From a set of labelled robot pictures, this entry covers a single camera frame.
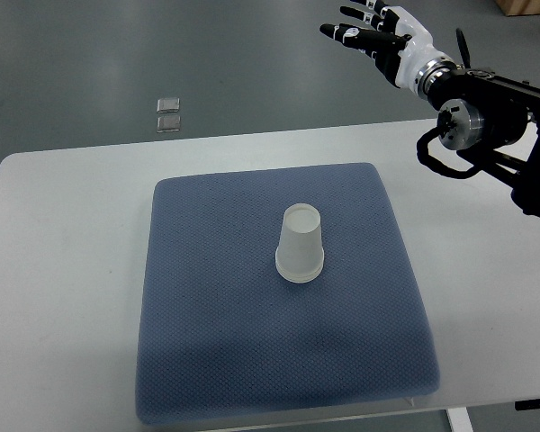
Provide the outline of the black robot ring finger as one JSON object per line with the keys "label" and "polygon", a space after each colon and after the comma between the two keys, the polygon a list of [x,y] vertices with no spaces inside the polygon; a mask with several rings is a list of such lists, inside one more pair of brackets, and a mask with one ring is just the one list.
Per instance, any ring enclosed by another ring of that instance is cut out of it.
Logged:
{"label": "black robot ring finger", "polygon": [[372,60],[377,59],[378,51],[376,49],[359,49],[358,51],[362,54],[365,54],[368,58]]}

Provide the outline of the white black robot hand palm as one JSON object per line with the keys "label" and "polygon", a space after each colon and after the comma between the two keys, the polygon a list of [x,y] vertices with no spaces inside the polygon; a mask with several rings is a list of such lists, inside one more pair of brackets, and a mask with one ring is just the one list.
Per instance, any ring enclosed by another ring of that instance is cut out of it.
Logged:
{"label": "white black robot hand palm", "polygon": [[381,21],[375,29],[407,39],[396,53],[377,52],[375,65],[394,86],[409,90],[428,90],[437,72],[453,69],[453,60],[434,47],[430,32],[404,8],[376,10]]}

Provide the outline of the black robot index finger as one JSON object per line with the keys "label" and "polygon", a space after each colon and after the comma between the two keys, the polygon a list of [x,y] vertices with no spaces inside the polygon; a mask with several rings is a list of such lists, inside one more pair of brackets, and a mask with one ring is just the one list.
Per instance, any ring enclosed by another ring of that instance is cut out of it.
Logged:
{"label": "black robot index finger", "polygon": [[365,10],[341,6],[339,11],[345,16],[367,24],[378,32],[396,32],[399,16],[388,5],[367,6]]}

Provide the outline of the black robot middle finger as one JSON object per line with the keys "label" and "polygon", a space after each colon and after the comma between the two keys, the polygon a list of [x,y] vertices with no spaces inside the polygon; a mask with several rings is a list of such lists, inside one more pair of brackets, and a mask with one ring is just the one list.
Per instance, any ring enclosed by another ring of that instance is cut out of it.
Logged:
{"label": "black robot middle finger", "polygon": [[382,0],[355,1],[361,5],[361,9],[349,8],[349,15],[361,21],[388,21],[390,19],[399,19],[395,10]]}

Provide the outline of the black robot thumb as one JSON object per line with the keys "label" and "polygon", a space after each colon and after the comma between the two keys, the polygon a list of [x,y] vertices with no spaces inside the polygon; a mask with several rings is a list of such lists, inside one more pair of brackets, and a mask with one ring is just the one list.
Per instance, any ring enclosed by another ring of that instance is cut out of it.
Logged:
{"label": "black robot thumb", "polygon": [[409,41],[408,37],[345,24],[324,23],[319,27],[319,31],[343,46],[355,50],[403,50]]}

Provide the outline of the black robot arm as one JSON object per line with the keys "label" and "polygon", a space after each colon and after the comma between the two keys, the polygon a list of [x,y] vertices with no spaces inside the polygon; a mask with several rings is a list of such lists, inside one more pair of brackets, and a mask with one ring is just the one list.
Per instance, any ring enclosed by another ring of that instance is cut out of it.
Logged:
{"label": "black robot arm", "polygon": [[359,1],[340,12],[360,25],[324,23],[320,32],[365,54],[393,86],[437,110],[436,127],[417,142],[418,162],[453,179],[484,172],[510,187],[524,214],[540,218],[540,89],[472,67],[462,31],[455,63],[402,7]]}

